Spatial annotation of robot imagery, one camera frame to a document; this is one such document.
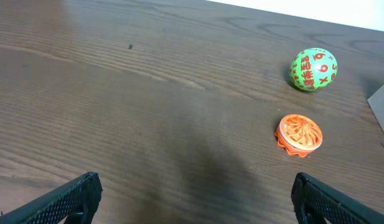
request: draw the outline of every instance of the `white wall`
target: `white wall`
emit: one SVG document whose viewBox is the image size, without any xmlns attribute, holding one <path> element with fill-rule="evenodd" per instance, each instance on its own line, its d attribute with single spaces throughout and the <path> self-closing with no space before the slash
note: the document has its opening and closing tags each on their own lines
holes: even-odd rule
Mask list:
<svg viewBox="0 0 384 224">
<path fill-rule="evenodd" d="M 384 0 L 209 0 L 384 31 Z"/>
</svg>

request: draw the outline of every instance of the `orange wheel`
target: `orange wheel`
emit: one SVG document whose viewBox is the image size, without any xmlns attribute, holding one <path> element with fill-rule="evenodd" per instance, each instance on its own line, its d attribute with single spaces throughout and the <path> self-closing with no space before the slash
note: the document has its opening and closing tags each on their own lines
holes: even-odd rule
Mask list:
<svg viewBox="0 0 384 224">
<path fill-rule="evenodd" d="M 305 157 L 317 149 L 323 141 L 323 135 L 313 120 L 298 114 L 285 116 L 274 134 L 278 145 L 284 147 L 289 155 Z"/>
</svg>

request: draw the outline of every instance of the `wooden tabletop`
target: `wooden tabletop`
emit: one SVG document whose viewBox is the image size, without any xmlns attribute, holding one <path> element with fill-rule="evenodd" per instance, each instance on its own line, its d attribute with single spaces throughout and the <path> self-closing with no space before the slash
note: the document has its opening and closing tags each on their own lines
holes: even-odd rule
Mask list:
<svg viewBox="0 0 384 224">
<path fill-rule="evenodd" d="M 304 93 L 288 67 L 311 47 L 339 72 Z M 0 212 L 95 171 L 94 223 L 296 223 L 304 171 L 384 213 L 367 104 L 383 84 L 384 32 L 207 1 L 0 0 Z M 291 113 L 323 131 L 303 159 L 273 136 Z"/>
</svg>

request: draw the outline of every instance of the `wood grain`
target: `wood grain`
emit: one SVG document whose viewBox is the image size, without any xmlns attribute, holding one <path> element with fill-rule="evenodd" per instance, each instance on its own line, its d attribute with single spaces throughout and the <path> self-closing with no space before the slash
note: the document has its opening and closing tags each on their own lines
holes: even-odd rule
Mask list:
<svg viewBox="0 0 384 224">
<path fill-rule="evenodd" d="M 303 49 L 339 73 L 303 93 Z M 96 171 L 94 223 L 296 223 L 305 171 L 384 213 L 384 32 L 206 1 L 0 0 L 0 211 Z M 290 113 L 323 145 L 289 157 Z"/>
</svg>

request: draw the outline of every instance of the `green ball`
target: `green ball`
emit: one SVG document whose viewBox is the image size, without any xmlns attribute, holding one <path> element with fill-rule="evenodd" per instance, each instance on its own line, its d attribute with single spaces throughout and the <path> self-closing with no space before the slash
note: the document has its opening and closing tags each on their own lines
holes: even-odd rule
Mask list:
<svg viewBox="0 0 384 224">
<path fill-rule="evenodd" d="M 335 57 L 320 48 L 299 52 L 289 68 L 291 81 L 298 88 L 306 91 L 324 88 L 335 79 L 336 74 Z"/>
</svg>

